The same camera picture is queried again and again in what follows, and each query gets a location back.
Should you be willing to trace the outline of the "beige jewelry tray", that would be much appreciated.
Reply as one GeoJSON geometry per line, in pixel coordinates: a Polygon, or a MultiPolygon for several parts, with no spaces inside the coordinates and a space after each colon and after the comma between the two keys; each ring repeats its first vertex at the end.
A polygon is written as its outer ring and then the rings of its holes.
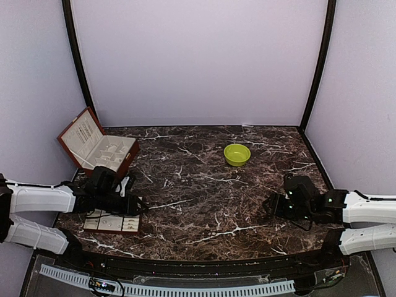
{"type": "Polygon", "coordinates": [[[140,219],[142,214],[137,216],[124,216],[110,215],[104,210],[95,209],[88,212],[83,230],[90,233],[109,233],[109,234],[137,234],[140,228],[140,219]]]}

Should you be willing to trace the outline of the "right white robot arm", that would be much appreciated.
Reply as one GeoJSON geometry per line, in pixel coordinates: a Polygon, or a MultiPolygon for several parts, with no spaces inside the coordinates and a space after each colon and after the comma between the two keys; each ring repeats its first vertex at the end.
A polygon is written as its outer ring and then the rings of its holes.
{"type": "Polygon", "coordinates": [[[395,196],[374,196],[357,190],[331,189],[320,193],[307,176],[286,175],[284,194],[271,193],[263,202],[267,215],[292,223],[337,227],[329,230],[316,254],[316,263],[328,269],[340,254],[395,249],[395,196]]]}

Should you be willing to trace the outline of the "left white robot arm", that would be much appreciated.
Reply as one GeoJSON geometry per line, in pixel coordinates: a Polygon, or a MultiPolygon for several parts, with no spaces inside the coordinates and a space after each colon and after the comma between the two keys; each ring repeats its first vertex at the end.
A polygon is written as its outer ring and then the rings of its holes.
{"type": "Polygon", "coordinates": [[[133,178],[96,166],[83,186],[70,181],[47,186],[1,178],[1,242],[16,243],[62,255],[74,270],[87,265],[80,241],[64,229],[50,228],[19,216],[22,212],[88,213],[104,210],[112,216],[135,217],[148,211],[140,197],[128,192],[133,178]]]}

